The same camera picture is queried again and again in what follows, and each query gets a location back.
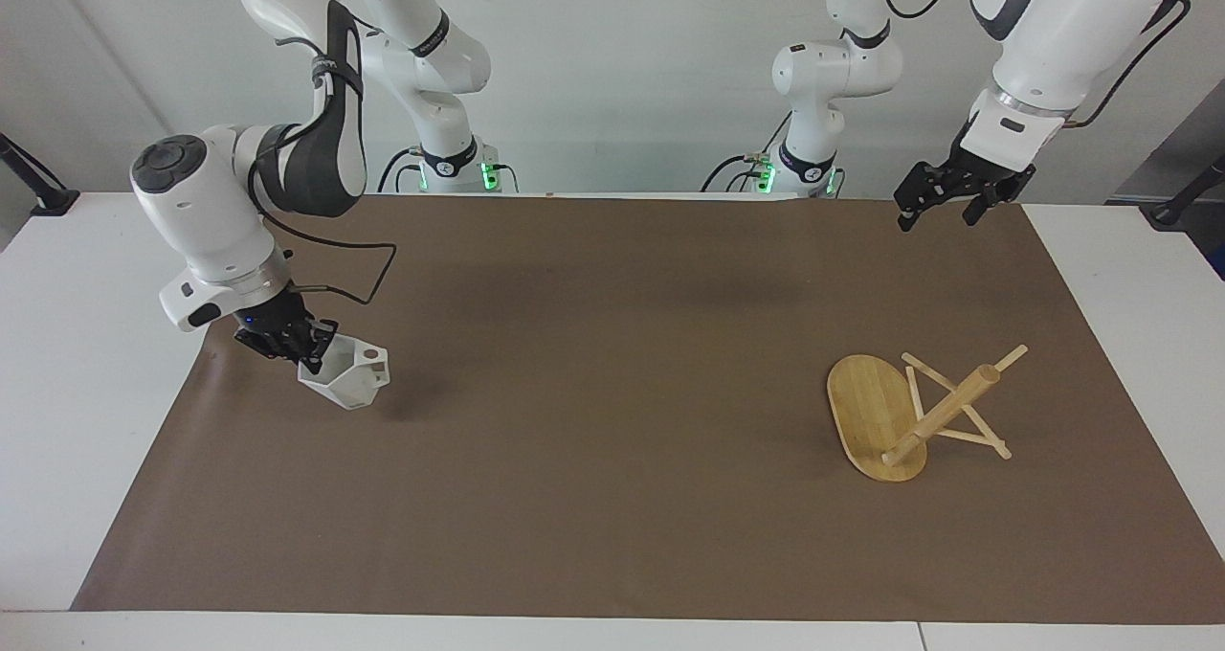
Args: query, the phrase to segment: white wall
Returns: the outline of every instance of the white wall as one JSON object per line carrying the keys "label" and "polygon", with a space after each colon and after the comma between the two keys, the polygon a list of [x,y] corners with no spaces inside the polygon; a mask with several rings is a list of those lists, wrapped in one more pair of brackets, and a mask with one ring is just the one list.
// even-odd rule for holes
{"label": "white wall", "polygon": [[[76,63],[91,50],[82,28],[48,12],[54,2],[4,1],[0,37],[9,45],[20,34],[23,58],[5,51],[0,125],[40,151],[70,142],[71,154],[47,157],[83,188],[120,188],[131,154],[162,136],[158,119],[198,131],[309,118],[307,58],[274,48],[238,0],[74,0],[113,49],[111,81],[126,71],[131,85],[104,83]],[[440,1],[494,58],[489,88],[466,98],[474,128],[535,191],[695,189],[718,161],[762,146],[785,114],[769,80],[777,50],[837,36],[824,0]],[[1044,152],[1029,200],[1105,200],[1220,82],[1225,51],[1208,39],[1225,27],[1225,4],[1193,1],[1192,18],[1098,125]],[[13,28],[13,17],[32,23],[36,15],[44,32]],[[844,107],[849,195],[887,197],[916,159],[942,161],[998,54],[967,0],[946,0],[894,36],[908,60],[902,86]],[[92,53],[98,61],[96,45]],[[15,93],[9,80],[22,87]],[[365,124],[376,174],[413,141],[412,126],[376,85]]]}

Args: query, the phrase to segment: black clamp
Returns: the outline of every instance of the black clamp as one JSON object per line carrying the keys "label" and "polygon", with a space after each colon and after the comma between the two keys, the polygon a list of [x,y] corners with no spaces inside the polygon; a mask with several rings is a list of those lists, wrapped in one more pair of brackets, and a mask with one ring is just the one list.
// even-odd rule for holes
{"label": "black clamp", "polygon": [[312,374],[323,367],[323,354],[332,345],[339,324],[316,320],[293,286],[258,306],[234,314],[239,329],[234,340],[268,359],[303,364]]}
{"label": "black clamp", "polygon": [[456,177],[459,174],[459,170],[464,168],[464,166],[477,159],[477,137],[473,137],[468,148],[464,148],[454,156],[440,158],[425,148],[421,148],[421,158],[429,163],[430,168],[434,168],[434,172],[437,173],[439,177]]}
{"label": "black clamp", "polygon": [[962,212],[962,218],[965,224],[974,227],[987,211],[1000,204],[1016,201],[1036,172],[1036,167],[1029,166],[1019,173],[1006,170],[1007,174],[1002,175],[985,175],[981,172],[957,167],[953,161],[941,167],[926,162],[915,163],[910,174],[902,180],[902,185],[898,185],[898,190],[893,194],[893,200],[902,210],[898,226],[903,232],[910,232],[924,211],[954,199],[969,197],[970,204]]}

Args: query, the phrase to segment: green led light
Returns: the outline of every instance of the green led light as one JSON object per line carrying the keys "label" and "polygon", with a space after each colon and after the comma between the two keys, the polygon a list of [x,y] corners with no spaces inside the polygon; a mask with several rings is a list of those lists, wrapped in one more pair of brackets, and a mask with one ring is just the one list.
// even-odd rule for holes
{"label": "green led light", "polygon": [[835,196],[838,196],[838,192],[842,189],[843,178],[845,175],[846,174],[843,170],[838,169],[838,168],[834,168],[833,172],[829,173],[829,181],[826,183],[826,196],[827,197],[835,197]]}
{"label": "green led light", "polygon": [[766,163],[766,172],[757,177],[757,192],[769,194],[771,189],[774,189],[774,177],[778,177],[778,170]]}
{"label": "green led light", "polygon": [[481,163],[480,172],[485,174],[485,189],[488,191],[494,191],[497,189],[497,172],[490,163]]}

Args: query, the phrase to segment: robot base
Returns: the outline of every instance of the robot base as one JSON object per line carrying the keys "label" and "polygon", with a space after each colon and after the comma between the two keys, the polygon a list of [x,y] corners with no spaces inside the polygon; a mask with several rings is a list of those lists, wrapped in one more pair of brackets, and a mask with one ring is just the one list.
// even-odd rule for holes
{"label": "robot base", "polygon": [[774,174],[767,173],[766,189],[758,188],[762,194],[778,194],[783,197],[794,195],[796,199],[824,199],[835,200],[842,194],[842,185],[846,180],[846,172],[842,168],[833,168],[823,175],[816,184],[805,183],[788,169]]}
{"label": "robot base", "polygon": [[439,177],[424,161],[420,163],[419,194],[501,194],[502,174],[497,167],[497,148],[481,143],[479,162],[473,161],[459,177]]}
{"label": "robot base", "polygon": [[375,401],[379,389],[391,381],[387,351],[337,335],[317,374],[298,364],[298,381],[345,409],[366,407]]}

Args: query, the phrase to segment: wooden stand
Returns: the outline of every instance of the wooden stand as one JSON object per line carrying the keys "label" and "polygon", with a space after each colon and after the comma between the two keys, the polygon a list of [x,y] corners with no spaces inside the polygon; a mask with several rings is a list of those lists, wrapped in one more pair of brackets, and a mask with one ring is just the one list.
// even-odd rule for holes
{"label": "wooden stand", "polygon": [[[883,359],[856,354],[829,373],[827,390],[843,450],[855,467],[883,482],[910,481],[927,463],[927,440],[935,435],[986,445],[1005,459],[1012,457],[973,403],[1000,381],[1000,374],[1029,349],[1023,345],[997,364],[984,364],[960,384],[907,353],[907,376]],[[915,370],[949,390],[940,403],[924,413]],[[944,429],[964,413],[981,435]]]}

